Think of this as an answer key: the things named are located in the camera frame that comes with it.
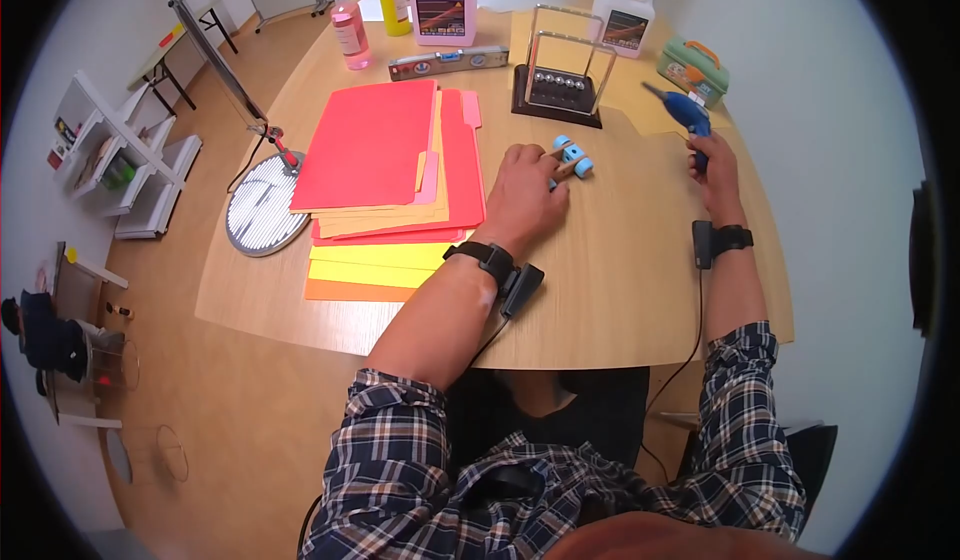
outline plaid shirt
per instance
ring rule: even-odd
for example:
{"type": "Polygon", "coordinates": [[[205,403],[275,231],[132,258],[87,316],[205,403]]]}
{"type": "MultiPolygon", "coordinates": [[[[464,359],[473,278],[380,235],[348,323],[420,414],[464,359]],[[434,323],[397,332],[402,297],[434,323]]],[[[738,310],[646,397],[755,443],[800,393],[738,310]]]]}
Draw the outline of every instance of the plaid shirt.
{"type": "Polygon", "coordinates": [[[585,500],[608,516],[657,512],[702,526],[740,526],[796,539],[804,488],[774,417],[767,322],[708,345],[693,475],[653,487],[589,443],[574,449],[507,437],[455,480],[444,395],[364,369],[332,436],[323,496],[301,553],[307,558],[532,558],[577,525],[585,500]],[[467,509],[464,497],[496,467],[521,464],[543,494],[467,509]]]}

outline orange handle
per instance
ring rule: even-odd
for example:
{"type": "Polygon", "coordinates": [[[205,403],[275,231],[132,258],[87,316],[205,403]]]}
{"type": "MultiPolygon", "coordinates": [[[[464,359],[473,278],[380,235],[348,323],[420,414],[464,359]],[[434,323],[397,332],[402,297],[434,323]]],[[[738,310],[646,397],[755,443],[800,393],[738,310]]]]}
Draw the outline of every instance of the orange handle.
{"type": "Polygon", "coordinates": [[[683,44],[683,47],[692,47],[698,51],[703,52],[705,56],[713,60],[713,65],[717,67],[717,70],[720,69],[720,60],[717,58],[717,55],[714,54],[708,47],[703,45],[700,41],[687,41],[683,44]]]}

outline shirt sleeve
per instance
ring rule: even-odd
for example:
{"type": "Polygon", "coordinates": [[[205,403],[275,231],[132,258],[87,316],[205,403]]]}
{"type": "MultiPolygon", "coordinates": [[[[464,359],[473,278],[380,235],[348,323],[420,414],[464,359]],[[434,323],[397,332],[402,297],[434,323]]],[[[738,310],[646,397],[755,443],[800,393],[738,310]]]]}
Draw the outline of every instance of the shirt sleeve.
{"type": "Polygon", "coordinates": [[[806,497],[775,416],[770,370],[777,349],[766,321],[708,344],[693,474],[644,492],[652,510],[796,540],[806,497]]]}
{"type": "Polygon", "coordinates": [[[371,369],[356,374],[331,437],[305,557],[377,557],[413,544],[450,494],[445,403],[425,383],[371,369]]]}

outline black wristband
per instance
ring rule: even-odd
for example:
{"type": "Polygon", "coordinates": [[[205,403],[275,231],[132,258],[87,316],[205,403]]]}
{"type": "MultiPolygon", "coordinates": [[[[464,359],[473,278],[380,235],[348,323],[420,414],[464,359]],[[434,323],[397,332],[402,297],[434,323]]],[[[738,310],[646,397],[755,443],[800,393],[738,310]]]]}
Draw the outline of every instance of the black wristband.
{"type": "Polygon", "coordinates": [[[480,269],[489,273],[496,280],[497,296],[507,295],[507,288],[511,276],[517,271],[514,267],[514,257],[495,243],[486,245],[476,241],[465,241],[459,246],[451,245],[443,259],[454,254],[466,254],[480,261],[480,269]]]}
{"type": "Polygon", "coordinates": [[[726,225],[713,231],[711,238],[713,257],[730,250],[742,250],[754,246],[754,234],[740,225],[726,225]]]}

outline shelf unit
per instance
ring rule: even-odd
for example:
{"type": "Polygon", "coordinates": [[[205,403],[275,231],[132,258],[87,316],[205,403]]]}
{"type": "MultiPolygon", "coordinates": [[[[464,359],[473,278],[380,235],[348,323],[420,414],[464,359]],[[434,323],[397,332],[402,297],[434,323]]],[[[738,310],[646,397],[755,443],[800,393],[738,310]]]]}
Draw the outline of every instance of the shelf unit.
{"type": "MultiPolygon", "coordinates": [[[[140,103],[147,89],[144,84],[114,110],[79,71],[54,118],[76,133],[54,181],[84,210],[102,217],[119,216],[114,233],[118,239],[166,232],[174,202],[186,187],[186,175],[202,145],[197,135],[165,145],[177,119],[151,115],[156,113],[140,103]],[[115,170],[114,162],[133,169],[129,182],[116,186],[105,178],[115,170]]],[[[55,137],[66,142],[60,134],[55,137]]]]}

